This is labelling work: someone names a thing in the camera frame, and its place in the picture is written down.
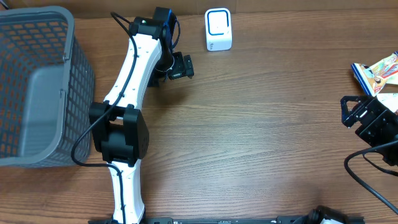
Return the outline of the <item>yellow white snack bag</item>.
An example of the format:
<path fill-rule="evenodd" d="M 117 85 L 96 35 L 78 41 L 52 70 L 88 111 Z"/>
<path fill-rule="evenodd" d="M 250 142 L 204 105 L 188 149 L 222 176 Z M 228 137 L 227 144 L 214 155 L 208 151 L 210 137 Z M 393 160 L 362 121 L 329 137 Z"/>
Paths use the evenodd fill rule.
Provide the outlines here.
<path fill-rule="evenodd" d="M 386 84 L 397 85 L 397 51 L 371 66 L 353 63 L 351 69 L 364 93 L 376 96 Z"/>

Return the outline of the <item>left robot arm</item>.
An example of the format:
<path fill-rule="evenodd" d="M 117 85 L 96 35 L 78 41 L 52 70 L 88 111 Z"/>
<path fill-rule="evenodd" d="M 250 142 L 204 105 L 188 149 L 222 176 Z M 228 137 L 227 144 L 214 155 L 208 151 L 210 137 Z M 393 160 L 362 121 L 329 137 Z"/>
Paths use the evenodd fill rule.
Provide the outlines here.
<path fill-rule="evenodd" d="M 129 36 L 124 63 L 103 102 L 89 109 L 95 149 L 111 173 L 114 213 L 108 223 L 141 223 L 141 162 L 149 147 L 142 115 L 144 94 L 161 81 L 194 76 L 191 57 L 174 51 L 180 30 L 171 9 L 157 7 L 151 18 L 136 17 L 123 28 Z"/>

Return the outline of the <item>white tube with gold cap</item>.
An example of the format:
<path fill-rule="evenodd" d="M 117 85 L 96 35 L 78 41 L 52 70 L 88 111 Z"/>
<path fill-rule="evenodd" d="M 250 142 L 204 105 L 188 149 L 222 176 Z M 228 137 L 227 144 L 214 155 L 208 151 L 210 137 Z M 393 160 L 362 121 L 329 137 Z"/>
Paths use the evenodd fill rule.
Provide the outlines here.
<path fill-rule="evenodd" d="M 377 99 L 393 113 L 397 114 L 398 110 L 398 94 L 397 93 L 380 93 Z"/>

